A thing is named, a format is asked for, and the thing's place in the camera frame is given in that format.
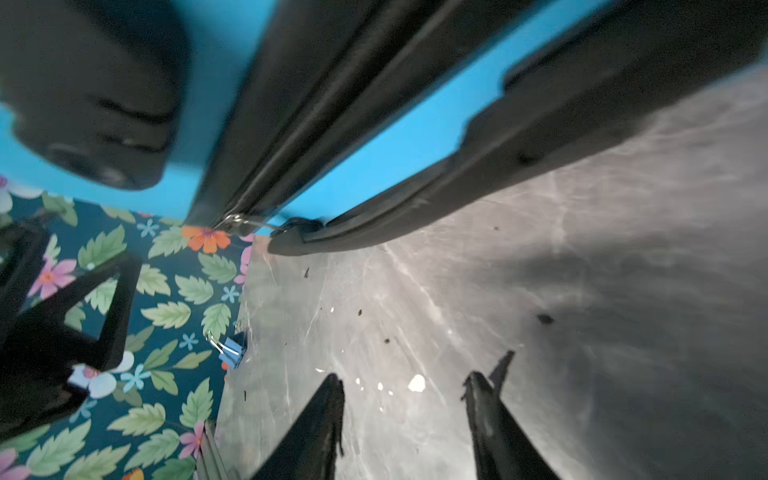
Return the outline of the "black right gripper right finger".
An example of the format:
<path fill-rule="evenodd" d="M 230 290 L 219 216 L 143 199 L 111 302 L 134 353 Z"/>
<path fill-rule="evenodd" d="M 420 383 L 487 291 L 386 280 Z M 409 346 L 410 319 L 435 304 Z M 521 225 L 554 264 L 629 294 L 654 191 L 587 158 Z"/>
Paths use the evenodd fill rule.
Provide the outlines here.
<path fill-rule="evenodd" d="M 471 372 L 464 387 L 477 479 L 559 479 L 485 376 Z"/>

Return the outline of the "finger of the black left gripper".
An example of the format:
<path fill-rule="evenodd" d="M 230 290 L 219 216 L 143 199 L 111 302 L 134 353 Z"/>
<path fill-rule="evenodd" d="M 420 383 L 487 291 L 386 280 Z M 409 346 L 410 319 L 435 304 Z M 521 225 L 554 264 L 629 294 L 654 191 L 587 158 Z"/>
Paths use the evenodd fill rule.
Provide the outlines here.
<path fill-rule="evenodd" d="M 129 333 L 142 261 L 123 252 L 24 311 L 17 356 L 55 368 L 117 367 Z"/>
<path fill-rule="evenodd" d="M 1 335 L 7 336 L 45 261 L 49 218 L 27 218 L 1 228 Z"/>

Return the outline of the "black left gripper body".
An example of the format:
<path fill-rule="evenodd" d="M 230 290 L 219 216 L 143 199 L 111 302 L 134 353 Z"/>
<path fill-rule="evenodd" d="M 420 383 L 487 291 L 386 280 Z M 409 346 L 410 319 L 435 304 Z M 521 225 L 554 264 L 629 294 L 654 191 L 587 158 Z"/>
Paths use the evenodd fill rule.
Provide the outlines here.
<path fill-rule="evenodd" d="M 69 382 L 73 367 L 87 358 L 83 335 L 48 335 L 1 340 L 1 439 L 11 440 L 77 411 L 88 398 Z"/>

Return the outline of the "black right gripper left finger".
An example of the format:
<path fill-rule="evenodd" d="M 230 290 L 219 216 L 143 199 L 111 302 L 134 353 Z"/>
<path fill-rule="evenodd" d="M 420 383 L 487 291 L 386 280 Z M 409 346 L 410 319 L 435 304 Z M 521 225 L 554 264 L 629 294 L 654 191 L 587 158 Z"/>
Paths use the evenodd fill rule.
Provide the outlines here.
<path fill-rule="evenodd" d="M 331 373 L 252 479 L 334 479 L 344 406 L 343 382 Z"/>

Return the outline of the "blue hard-shell suitcase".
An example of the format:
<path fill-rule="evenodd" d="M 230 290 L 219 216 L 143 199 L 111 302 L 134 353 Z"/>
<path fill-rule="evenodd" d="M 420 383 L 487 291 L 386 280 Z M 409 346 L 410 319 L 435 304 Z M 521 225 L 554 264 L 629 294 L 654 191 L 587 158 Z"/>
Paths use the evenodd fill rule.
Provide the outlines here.
<path fill-rule="evenodd" d="M 1 170 L 349 251 L 615 147 L 766 53 L 763 1 L 5 1 Z"/>

